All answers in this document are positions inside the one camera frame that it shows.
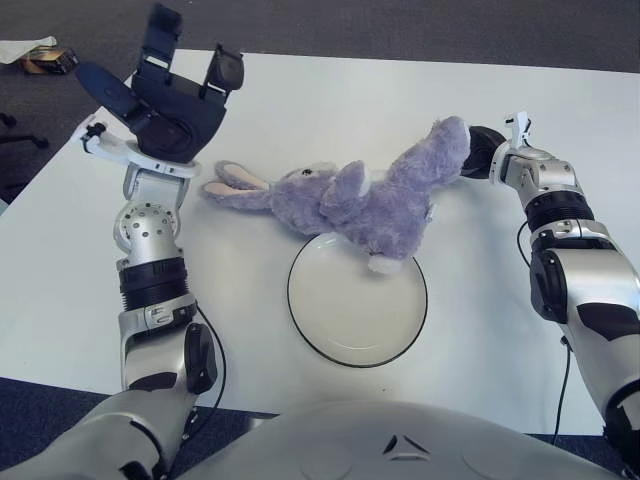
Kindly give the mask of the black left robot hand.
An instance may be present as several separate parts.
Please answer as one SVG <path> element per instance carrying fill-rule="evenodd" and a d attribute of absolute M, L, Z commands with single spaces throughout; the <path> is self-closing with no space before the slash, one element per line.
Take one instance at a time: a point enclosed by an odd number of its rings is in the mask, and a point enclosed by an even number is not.
<path fill-rule="evenodd" d="M 211 141 L 226 114 L 231 92 L 244 81 L 243 55 L 217 44 L 202 83 L 170 71 L 182 16 L 153 6 L 131 84 L 105 68 L 83 62 L 76 78 L 101 106 L 126 125 L 142 153 L 186 164 Z"/>

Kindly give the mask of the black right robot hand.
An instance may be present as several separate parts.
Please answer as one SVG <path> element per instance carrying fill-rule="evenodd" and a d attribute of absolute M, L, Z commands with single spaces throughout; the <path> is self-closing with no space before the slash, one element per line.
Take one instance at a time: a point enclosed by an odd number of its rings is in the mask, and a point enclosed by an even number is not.
<path fill-rule="evenodd" d="M 470 179 L 488 179 L 493 156 L 506 138 L 496 130 L 484 126 L 471 126 L 470 154 L 465 160 L 461 176 Z"/>

